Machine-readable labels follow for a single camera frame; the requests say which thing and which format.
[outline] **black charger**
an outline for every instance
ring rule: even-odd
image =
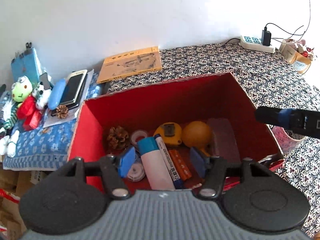
[[[267,31],[267,27],[264,27],[264,30],[262,30],[261,44],[263,46],[270,46],[270,43],[271,43],[271,32]]]

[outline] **frog eye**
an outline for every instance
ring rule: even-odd
[[[19,78],[18,78],[18,82],[19,82],[19,83],[23,83],[23,82],[26,81],[26,79],[27,79],[26,76],[19,77]]]

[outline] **black and white floral fabric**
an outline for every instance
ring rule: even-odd
[[[303,77],[275,54],[246,50],[238,44],[211,44],[161,51],[162,71],[111,83],[109,92],[169,79],[231,72],[256,106],[320,111],[320,98]],[[320,230],[320,140],[306,138],[285,158],[276,173],[304,192],[310,213],[302,228],[309,236]]]

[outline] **open red box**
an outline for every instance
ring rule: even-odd
[[[231,73],[174,79],[103,95],[82,105],[68,158],[80,156],[90,162],[104,156],[102,134],[110,127],[120,125],[132,133],[138,129],[154,131],[165,122],[185,124],[227,118],[234,130],[240,157],[259,161],[275,155],[279,161],[270,167],[275,170],[281,166],[283,154],[270,128],[255,120],[255,110]],[[193,175],[188,187],[201,182],[188,153],[182,157]],[[147,178],[140,182],[125,181],[131,191],[150,189]],[[100,178],[88,178],[88,183],[101,188]]]

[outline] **white glue stick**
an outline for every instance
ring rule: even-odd
[[[138,141],[138,148],[151,189],[175,190],[156,140],[153,137],[144,138]]]
[[[173,185],[175,186],[176,189],[183,189],[184,188],[183,181],[180,178],[180,176],[176,170],[176,167],[174,166],[174,164],[172,162],[172,159],[168,153],[167,147],[165,146],[163,139],[161,138],[161,135],[157,133],[154,136],[154,138],[157,142],[157,145],[158,145],[159,150],[161,152],[162,158],[163,158],[165,164],[167,165],[168,171],[169,171],[171,178],[173,180]]]

